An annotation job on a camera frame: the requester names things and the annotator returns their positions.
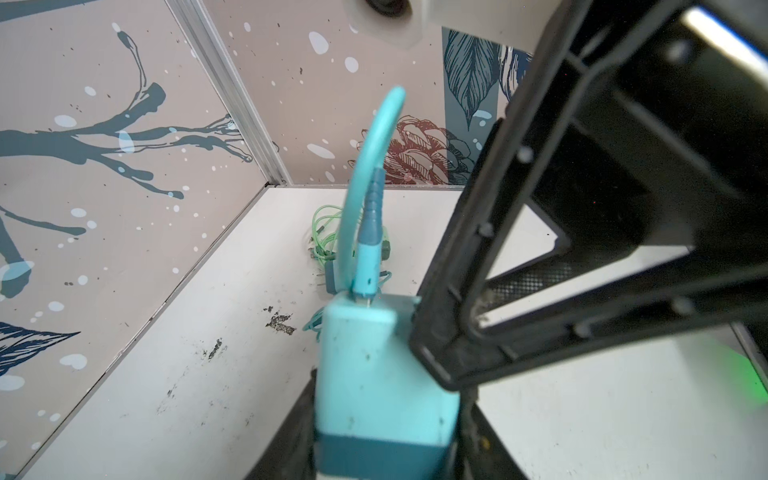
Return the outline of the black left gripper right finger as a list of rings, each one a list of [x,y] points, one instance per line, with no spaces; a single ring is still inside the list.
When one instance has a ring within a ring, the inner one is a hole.
[[[527,480],[478,404],[477,387],[460,392],[452,479]]]

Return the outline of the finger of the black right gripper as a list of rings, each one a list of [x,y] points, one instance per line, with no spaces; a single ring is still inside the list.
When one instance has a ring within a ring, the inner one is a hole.
[[[472,26],[534,56],[420,287],[409,346],[464,390],[767,319],[767,5],[555,1]]]

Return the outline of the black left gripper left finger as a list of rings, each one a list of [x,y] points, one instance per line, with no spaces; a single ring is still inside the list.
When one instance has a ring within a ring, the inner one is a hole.
[[[267,448],[245,476],[246,480],[313,480],[314,401],[317,370],[313,369],[288,415]]]

